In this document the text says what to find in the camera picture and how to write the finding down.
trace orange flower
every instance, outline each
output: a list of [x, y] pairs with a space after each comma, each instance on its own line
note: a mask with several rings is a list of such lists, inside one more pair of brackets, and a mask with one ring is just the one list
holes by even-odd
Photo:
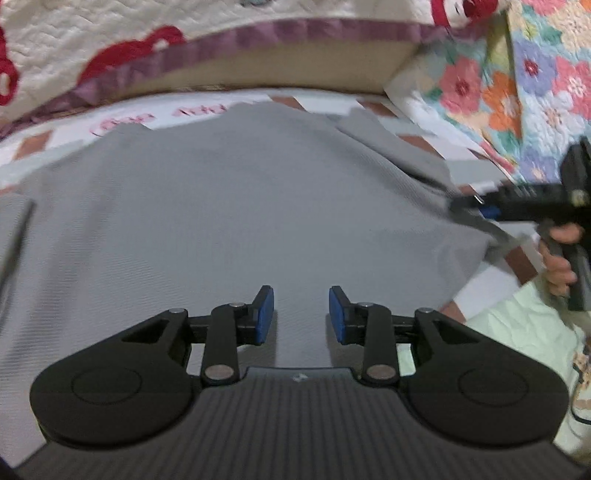
[[511, 130], [521, 138], [521, 105], [517, 99], [515, 80], [502, 72], [492, 75], [493, 85], [482, 92], [482, 99], [493, 110], [489, 127], [497, 131]]

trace pink flower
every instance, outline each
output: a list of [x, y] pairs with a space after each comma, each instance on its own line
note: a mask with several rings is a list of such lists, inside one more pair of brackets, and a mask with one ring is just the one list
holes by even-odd
[[474, 113], [480, 102], [480, 66], [476, 60], [460, 57], [448, 65], [439, 80], [441, 104], [452, 113]]
[[550, 15], [562, 7], [566, 0], [523, 0], [523, 3], [531, 6], [538, 15]]
[[556, 58], [558, 76], [552, 91], [569, 92], [573, 98], [573, 113], [578, 113], [587, 120], [591, 119], [591, 67], [588, 61], [572, 65], [568, 60]]

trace human hand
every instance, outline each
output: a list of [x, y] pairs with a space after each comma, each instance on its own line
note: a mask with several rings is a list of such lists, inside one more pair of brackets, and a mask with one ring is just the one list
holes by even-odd
[[[583, 236], [583, 228], [575, 223], [568, 223], [552, 228], [550, 236], [560, 244], [576, 244]], [[569, 294], [569, 285], [577, 281], [577, 275], [573, 272], [569, 261], [563, 257], [552, 255], [548, 245], [543, 241], [540, 242], [540, 253], [546, 267], [544, 277], [548, 282], [550, 293], [566, 297]]]

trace purple flower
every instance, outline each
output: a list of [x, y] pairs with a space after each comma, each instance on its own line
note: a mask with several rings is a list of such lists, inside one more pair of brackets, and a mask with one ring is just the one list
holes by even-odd
[[554, 59], [527, 40], [515, 41], [514, 47], [517, 85], [527, 93], [545, 94], [552, 88], [552, 80], [556, 77]]
[[558, 163], [554, 157], [543, 157], [533, 147], [526, 147], [519, 162], [519, 173], [532, 183], [560, 182]]

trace ribbed black surface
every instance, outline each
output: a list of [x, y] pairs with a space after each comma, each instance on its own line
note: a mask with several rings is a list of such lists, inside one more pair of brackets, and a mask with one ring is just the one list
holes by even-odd
[[25, 480], [574, 480], [582, 469], [552, 445], [484, 451], [419, 424], [391, 390], [349, 370], [250, 369], [211, 388], [175, 428], [114, 452], [49, 444]]

